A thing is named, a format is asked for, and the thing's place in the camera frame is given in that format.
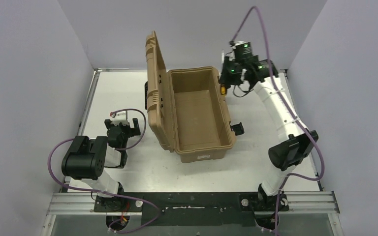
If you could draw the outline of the yellow black handled screwdriver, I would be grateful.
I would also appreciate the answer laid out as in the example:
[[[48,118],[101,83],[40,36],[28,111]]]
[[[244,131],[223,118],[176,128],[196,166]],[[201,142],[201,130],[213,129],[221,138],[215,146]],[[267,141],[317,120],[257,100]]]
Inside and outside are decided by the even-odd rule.
[[[222,96],[226,96],[227,88],[225,87],[224,82],[222,82],[222,74],[224,69],[224,60],[225,60],[225,50],[221,51],[221,70],[220,70],[220,77],[219,77],[219,84],[220,84],[220,93]]]

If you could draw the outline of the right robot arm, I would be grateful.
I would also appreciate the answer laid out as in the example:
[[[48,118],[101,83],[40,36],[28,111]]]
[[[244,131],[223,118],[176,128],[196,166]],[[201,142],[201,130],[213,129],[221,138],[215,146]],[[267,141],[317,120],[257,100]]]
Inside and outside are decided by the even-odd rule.
[[[249,42],[230,41],[229,45],[232,51],[223,53],[221,58],[221,95],[225,96],[229,88],[248,82],[245,94],[258,95],[277,129],[280,142],[268,149],[271,167],[258,187],[257,197],[258,208],[275,211],[281,207],[286,177],[310,154],[318,134],[310,131],[292,108],[273,62],[259,60]]]

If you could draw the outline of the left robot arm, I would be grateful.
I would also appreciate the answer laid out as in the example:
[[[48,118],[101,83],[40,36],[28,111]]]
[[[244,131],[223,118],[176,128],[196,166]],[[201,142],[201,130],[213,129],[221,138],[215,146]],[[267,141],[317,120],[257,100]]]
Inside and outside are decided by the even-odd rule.
[[[137,118],[132,125],[127,118],[111,118],[104,121],[107,133],[90,139],[76,136],[62,160],[62,173],[80,180],[94,190],[97,209],[114,212],[125,210],[129,200],[124,195],[120,182],[105,171],[106,168],[122,169],[128,154],[125,150],[129,138],[139,136],[141,130]]]

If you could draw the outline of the tan plastic tool bin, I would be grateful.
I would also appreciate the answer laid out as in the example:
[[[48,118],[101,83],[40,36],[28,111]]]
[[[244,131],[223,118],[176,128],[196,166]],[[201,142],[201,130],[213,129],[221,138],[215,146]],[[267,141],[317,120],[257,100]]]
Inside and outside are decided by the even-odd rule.
[[[157,34],[145,43],[148,124],[160,146],[181,162],[222,159],[236,133],[215,67],[167,70]]]

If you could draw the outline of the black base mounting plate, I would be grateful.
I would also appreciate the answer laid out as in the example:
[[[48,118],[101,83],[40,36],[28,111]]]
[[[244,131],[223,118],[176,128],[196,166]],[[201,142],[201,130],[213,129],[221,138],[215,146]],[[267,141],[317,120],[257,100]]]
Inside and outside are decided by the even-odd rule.
[[[275,212],[289,211],[285,193],[261,198],[257,192],[129,192],[130,199],[97,196],[93,210],[141,215],[148,226],[221,226],[256,224],[274,228]]]

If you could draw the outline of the aluminium frame rail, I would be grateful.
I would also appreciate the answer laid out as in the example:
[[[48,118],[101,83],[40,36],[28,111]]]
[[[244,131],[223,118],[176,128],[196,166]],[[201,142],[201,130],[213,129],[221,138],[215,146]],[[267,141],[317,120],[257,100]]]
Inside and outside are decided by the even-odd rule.
[[[334,192],[285,192],[289,209],[282,210],[280,214],[334,214],[340,213]],[[162,212],[169,209],[217,209],[219,212],[225,212],[231,208],[242,210],[242,199],[238,193],[224,192],[220,197],[228,196],[230,199],[218,200],[218,194],[211,194],[208,199],[212,200],[211,204],[207,203],[184,203],[183,200],[175,201],[172,198],[177,193],[167,193],[165,199],[167,203],[156,203]],[[120,211],[97,210],[97,203],[91,199],[90,193],[71,192],[55,193],[52,196],[48,215],[116,215],[120,216]]]

